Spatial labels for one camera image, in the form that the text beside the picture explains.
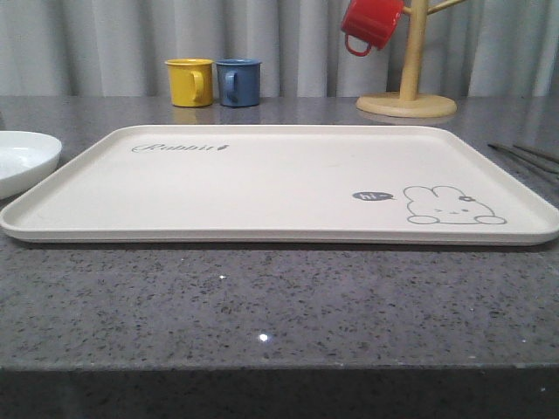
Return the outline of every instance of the wooden stand pole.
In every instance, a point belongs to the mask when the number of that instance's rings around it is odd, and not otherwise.
[[[401,100],[418,98],[428,10],[429,0],[411,0],[410,36],[405,50],[404,69],[400,84]]]

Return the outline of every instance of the granite countertop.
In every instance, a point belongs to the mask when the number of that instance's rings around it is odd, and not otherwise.
[[[144,124],[401,123],[355,99],[230,109],[167,98],[0,98],[0,128],[50,134],[64,164]],[[557,180],[487,147],[556,148],[559,100],[468,99],[447,129],[559,207]],[[13,198],[0,201],[0,208]],[[554,368],[559,242],[29,244],[0,236],[0,369]]]

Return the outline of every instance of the curtain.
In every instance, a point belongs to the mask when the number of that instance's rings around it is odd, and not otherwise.
[[[408,17],[384,49],[358,58],[340,31],[348,4],[0,0],[0,94],[169,95],[164,61],[185,57],[258,58],[267,97],[397,90]],[[557,94],[558,45],[559,0],[468,0],[428,17],[420,91]]]

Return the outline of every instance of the white plate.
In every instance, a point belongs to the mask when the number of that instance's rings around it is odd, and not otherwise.
[[[45,179],[59,162],[60,141],[50,135],[0,131],[0,199]]]

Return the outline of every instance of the speech bubble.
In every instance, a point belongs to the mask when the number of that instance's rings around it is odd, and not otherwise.
[[[355,192],[353,194],[354,198],[361,199],[362,201],[387,201],[389,199],[394,199],[392,194],[386,192]]]

